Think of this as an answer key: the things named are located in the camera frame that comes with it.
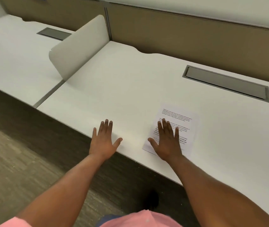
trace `shirt sleeve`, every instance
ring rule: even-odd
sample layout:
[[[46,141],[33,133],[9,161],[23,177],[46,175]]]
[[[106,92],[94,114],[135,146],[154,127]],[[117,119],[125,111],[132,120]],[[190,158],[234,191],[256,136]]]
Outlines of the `shirt sleeve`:
[[[0,225],[0,227],[31,227],[30,224],[28,224],[23,219],[14,217],[3,224]]]

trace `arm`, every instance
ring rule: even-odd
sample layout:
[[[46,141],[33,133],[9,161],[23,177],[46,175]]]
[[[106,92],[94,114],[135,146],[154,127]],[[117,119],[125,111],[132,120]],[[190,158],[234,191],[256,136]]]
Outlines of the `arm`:
[[[206,174],[182,155],[179,130],[158,122],[159,145],[148,141],[181,180],[202,227],[268,227],[269,215],[249,198]]]
[[[122,138],[112,144],[112,121],[94,128],[89,155],[68,171],[55,185],[38,196],[17,217],[32,227],[71,227],[75,223],[87,196],[88,188],[102,163],[117,150]]]

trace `hand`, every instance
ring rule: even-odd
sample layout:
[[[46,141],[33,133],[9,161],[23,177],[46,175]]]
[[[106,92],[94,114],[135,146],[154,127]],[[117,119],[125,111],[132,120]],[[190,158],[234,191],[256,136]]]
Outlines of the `hand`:
[[[105,123],[103,121],[101,122],[98,135],[97,135],[97,129],[94,128],[90,143],[89,155],[98,156],[103,161],[105,161],[116,152],[118,146],[120,145],[123,139],[118,138],[114,142],[114,144],[112,144],[111,132],[112,132],[112,121],[110,121],[108,125],[108,119],[105,120]]]
[[[173,130],[169,121],[162,119],[163,127],[160,121],[158,121],[159,130],[159,145],[153,138],[148,138],[148,141],[152,145],[157,155],[164,161],[171,163],[173,160],[177,160],[182,157],[182,151],[179,143],[179,128],[175,128],[175,135],[173,136]]]

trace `finger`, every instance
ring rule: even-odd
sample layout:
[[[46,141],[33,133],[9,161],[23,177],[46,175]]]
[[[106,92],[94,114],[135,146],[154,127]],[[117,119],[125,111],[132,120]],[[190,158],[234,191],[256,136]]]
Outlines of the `finger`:
[[[166,123],[166,120],[164,118],[162,119],[162,124],[163,124],[164,133],[169,134],[167,123]]]
[[[103,127],[102,132],[103,132],[103,133],[106,133],[107,128],[108,128],[108,119],[105,119],[105,123],[104,123],[104,127]]]
[[[152,139],[152,138],[148,138],[148,142],[150,142],[150,144],[151,144],[151,146],[152,146],[152,148],[154,149],[154,150],[156,150],[157,148],[158,148],[158,144],[156,143],[156,141],[154,140],[154,139]]]
[[[100,134],[103,130],[103,127],[104,127],[104,121],[101,122],[101,125],[100,125],[100,128],[99,128],[99,131],[98,131],[98,134]]]
[[[179,128],[178,128],[178,127],[175,128],[174,138],[175,138],[177,141],[179,141]]]
[[[171,127],[170,122],[167,121],[166,123],[167,123],[167,127],[168,127],[169,134],[170,134],[170,135],[173,135],[173,130],[172,130],[172,127]]]
[[[92,131],[92,139],[95,139],[97,137],[97,129],[94,127],[94,130]]]
[[[122,140],[122,138],[118,138],[112,146],[117,150]]]
[[[107,128],[107,134],[111,135],[112,132],[112,121],[109,122],[108,128]]]
[[[160,121],[158,121],[158,131],[159,131],[159,136],[161,137],[164,134],[163,127]]]

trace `pink shirt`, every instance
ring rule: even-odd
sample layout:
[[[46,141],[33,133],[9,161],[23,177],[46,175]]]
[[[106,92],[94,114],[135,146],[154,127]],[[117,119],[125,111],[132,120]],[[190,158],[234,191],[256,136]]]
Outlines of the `pink shirt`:
[[[131,213],[105,222],[101,227],[181,227],[172,218],[149,210]],[[26,221],[14,217],[0,225],[0,227],[31,227]]]

